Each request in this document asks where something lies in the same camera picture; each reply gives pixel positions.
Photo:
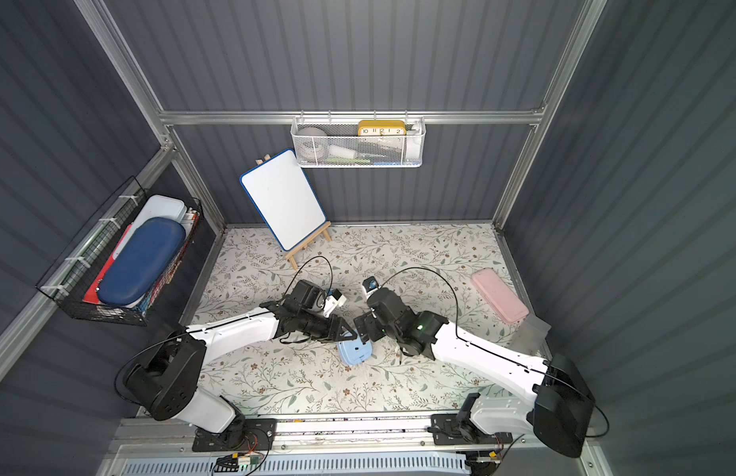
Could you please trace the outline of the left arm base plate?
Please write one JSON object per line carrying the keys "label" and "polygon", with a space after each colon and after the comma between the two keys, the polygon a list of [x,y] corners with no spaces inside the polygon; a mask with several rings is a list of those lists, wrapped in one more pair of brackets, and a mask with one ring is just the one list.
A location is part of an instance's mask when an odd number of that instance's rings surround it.
{"label": "left arm base plate", "polygon": [[276,436],[278,420],[274,418],[251,418],[251,420],[234,420],[231,425],[214,434],[202,428],[195,430],[192,445],[193,452],[241,452],[268,451]]}

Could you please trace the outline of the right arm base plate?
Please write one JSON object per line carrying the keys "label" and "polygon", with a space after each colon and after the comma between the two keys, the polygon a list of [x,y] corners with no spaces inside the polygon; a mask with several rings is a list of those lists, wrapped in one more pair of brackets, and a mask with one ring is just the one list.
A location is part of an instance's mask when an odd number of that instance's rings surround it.
{"label": "right arm base plate", "polygon": [[510,432],[485,434],[471,422],[461,422],[456,414],[433,414],[427,432],[433,436],[435,445],[442,446],[486,444],[501,447],[514,440]]}

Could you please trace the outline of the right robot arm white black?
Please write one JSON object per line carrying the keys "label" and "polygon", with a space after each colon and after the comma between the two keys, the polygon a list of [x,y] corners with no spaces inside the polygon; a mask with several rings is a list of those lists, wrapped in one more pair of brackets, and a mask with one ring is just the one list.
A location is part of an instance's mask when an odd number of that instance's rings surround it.
{"label": "right robot arm white black", "polygon": [[504,348],[438,313],[416,313],[386,288],[370,294],[367,305],[369,311],[355,319],[363,341],[391,338],[410,356],[465,368],[511,395],[509,404],[481,395],[467,400],[459,412],[463,434],[532,432],[563,456],[582,454],[596,399],[572,360],[560,354],[546,360]]}

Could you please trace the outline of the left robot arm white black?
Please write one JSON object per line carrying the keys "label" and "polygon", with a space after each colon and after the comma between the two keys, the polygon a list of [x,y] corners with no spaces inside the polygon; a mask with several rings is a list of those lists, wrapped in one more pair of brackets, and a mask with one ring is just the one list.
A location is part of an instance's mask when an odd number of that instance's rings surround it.
{"label": "left robot arm white black", "polygon": [[292,293],[248,313],[172,330],[123,365],[115,378],[158,422],[181,420],[212,436],[242,436],[245,416],[229,400],[199,386],[203,367],[229,353],[291,333],[306,340],[342,342],[357,332],[335,314],[344,296],[302,280]]}

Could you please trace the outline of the light blue alarm clock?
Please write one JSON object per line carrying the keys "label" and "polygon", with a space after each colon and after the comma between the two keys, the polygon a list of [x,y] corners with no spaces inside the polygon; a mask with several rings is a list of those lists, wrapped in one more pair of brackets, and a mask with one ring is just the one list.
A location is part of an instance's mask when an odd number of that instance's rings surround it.
{"label": "light blue alarm clock", "polygon": [[342,362],[349,367],[359,365],[373,355],[372,343],[363,342],[360,338],[338,343],[337,350]]}

